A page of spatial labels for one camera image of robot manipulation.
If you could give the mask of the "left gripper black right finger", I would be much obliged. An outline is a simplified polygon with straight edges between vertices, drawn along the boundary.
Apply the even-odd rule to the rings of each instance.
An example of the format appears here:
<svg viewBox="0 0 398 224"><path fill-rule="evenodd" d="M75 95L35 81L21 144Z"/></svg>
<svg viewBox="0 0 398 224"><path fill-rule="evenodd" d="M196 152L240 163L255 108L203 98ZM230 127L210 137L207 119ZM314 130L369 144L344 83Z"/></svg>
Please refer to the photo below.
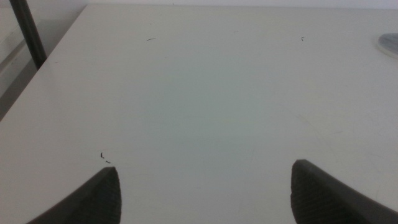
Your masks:
<svg viewBox="0 0 398 224"><path fill-rule="evenodd" d="M294 162L290 206L297 223L397 224L397 212L359 193L311 162Z"/></svg>

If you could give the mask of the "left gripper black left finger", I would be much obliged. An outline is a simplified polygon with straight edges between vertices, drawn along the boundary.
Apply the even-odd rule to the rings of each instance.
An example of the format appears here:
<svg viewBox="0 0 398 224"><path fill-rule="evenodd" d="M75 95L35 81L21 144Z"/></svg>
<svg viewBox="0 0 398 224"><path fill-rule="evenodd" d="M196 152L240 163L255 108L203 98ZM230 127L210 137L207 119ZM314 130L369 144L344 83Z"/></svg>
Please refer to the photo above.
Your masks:
<svg viewBox="0 0 398 224"><path fill-rule="evenodd" d="M115 167L105 167L70 195L30 221L36 224L119 224L121 188Z"/></svg>

